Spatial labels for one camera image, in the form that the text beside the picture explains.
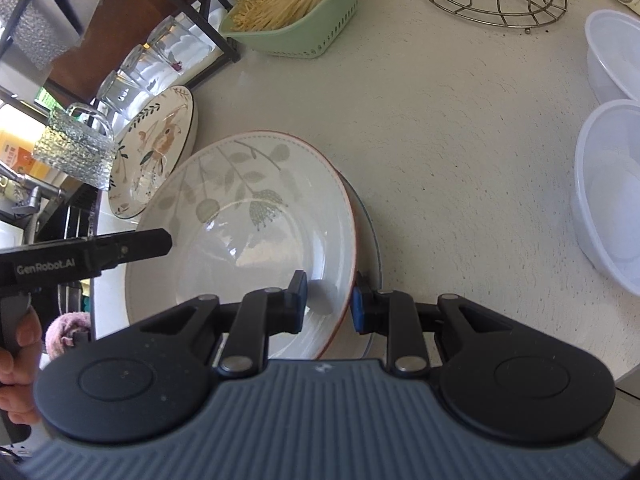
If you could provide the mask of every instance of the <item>ribbed gray surface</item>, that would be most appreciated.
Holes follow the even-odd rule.
[[[55,441],[23,467],[34,480],[608,480],[627,469],[594,440],[547,450],[484,440],[428,386],[377,361],[272,361],[222,384],[175,433],[117,449]]]

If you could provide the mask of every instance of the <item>finger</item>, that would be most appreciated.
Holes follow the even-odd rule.
[[[42,327],[35,310],[30,308],[18,323],[15,330],[15,339],[18,345],[25,347],[39,341],[42,338]]]
[[[14,358],[4,348],[0,348],[0,376],[14,371]]]
[[[37,424],[40,421],[40,414],[36,410],[27,413],[9,412],[9,420],[14,424]]]
[[[29,386],[5,386],[0,388],[0,410],[27,413],[35,408],[33,390]]]
[[[33,383],[38,372],[41,354],[42,343],[39,340],[20,350],[18,357],[15,359],[12,373],[16,384]]]

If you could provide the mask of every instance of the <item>basket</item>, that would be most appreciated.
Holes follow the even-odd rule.
[[[274,56],[313,58],[329,48],[357,7],[358,0],[322,0],[295,23],[259,32],[232,31],[232,9],[220,24],[220,34]]]

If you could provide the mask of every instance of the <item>floral pattern plate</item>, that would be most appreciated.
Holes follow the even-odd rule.
[[[328,347],[350,298],[356,233],[344,185],[313,147],[267,131],[213,143],[149,202],[138,229],[160,227],[172,235],[169,254],[127,264],[129,322],[200,294],[228,303],[286,287],[303,269],[303,330],[273,336],[270,357],[313,359]]]
[[[118,218],[142,213],[176,166],[190,155],[198,113],[184,86],[158,94],[116,138],[109,205]]]

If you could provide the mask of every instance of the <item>countertop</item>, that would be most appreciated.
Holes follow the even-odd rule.
[[[592,352],[619,378],[640,364],[640,298],[592,267],[569,206],[575,141],[597,106],[583,27],[600,8],[624,9],[569,0],[558,23],[527,35],[427,0],[360,0],[321,57],[247,52],[197,88],[195,150],[254,129],[301,137],[369,209],[385,288],[419,301],[456,292]],[[134,227],[107,214],[100,224]],[[122,282],[105,292],[123,275],[95,280],[99,335],[126,325]]]

